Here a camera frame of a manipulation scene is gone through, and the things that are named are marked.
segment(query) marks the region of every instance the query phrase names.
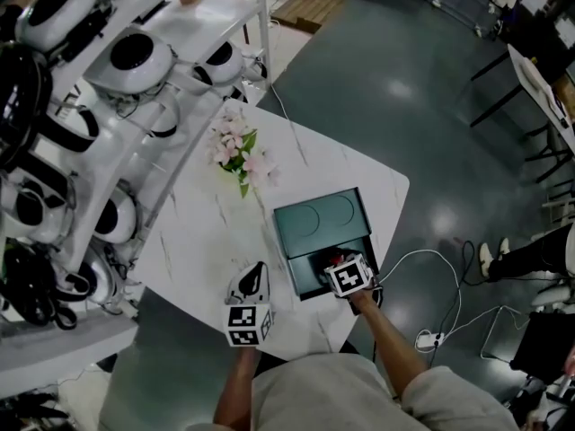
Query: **green leaf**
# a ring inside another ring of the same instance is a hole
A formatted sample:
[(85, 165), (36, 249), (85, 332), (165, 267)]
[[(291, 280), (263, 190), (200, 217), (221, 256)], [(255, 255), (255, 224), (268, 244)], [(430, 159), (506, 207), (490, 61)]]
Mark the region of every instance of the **green leaf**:
[(248, 194), (248, 190), (250, 189), (250, 184), (240, 185), (240, 193), (242, 194), (242, 198)]
[(249, 153), (253, 149), (257, 135), (258, 135), (258, 130), (254, 129), (252, 132), (243, 136), (242, 152)]

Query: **black and white marker cube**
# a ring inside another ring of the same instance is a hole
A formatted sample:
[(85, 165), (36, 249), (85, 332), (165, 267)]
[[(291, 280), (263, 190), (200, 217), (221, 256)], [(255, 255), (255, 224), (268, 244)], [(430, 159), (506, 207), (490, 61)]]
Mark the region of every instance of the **black and white marker cube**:
[(232, 347), (257, 347), (268, 337), (273, 325), (268, 303), (224, 305), (222, 317)]
[(361, 254), (350, 254), (343, 263), (324, 270), (332, 291), (339, 297), (368, 287), (374, 273)]

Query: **black pants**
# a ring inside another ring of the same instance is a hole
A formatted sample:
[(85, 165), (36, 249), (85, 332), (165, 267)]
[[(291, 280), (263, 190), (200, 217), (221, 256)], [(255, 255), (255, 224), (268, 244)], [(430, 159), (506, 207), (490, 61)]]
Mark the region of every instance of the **black pants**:
[(505, 254), (489, 267), (489, 278), (522, 277), (532, 271), (551, 271), (566, 274), (565, 245), (571, 225), (565, 225), (528, 246)]
[[(340, 353), (349, 353), (352, 355), (359, 355), (358, 351), (355, 349), (351, 343), (346, 341), (343, 346), (341, 347)], [(288, 361), (284, 361), (283, 359), (279, 359), (279, 357), (275, 357), (272, 355), (268, 355), (267, 353), (261, 353), (260, 362), (258, 363), (258, 368), (255, 370), (255, 374), (253, 378), (257, 377), (259, 374), (263, 374), (274, 367), (279, 367), (280, 365), (285, 364)]]

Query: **power strip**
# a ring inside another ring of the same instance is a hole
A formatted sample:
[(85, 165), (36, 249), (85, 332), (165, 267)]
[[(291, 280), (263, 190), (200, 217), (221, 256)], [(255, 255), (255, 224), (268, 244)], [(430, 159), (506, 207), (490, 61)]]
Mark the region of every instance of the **power strip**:
[(446, 334), (441, 332), (440, 334), (421, 334), (418, 336), (417, 340), (415, 340), (415, 346), (418, 349), (427, 349), (427, 348), (434, 348), (440, 347), (443, 341), (445, 340)]

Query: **person's hand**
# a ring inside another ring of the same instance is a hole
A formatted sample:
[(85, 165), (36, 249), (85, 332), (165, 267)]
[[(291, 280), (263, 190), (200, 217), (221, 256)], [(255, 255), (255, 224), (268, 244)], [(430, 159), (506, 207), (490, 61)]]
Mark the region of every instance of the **person's hand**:
[(368, 310), (372, 307), (377, 308), (376, 302), (371, 296), (372, 293), (373, 291), (366, 291), (361, 289), (357, 292), (354, 292), (353, 294), (350, 294), (349, 299), (359, 311), (364, 312), (365, 310)]

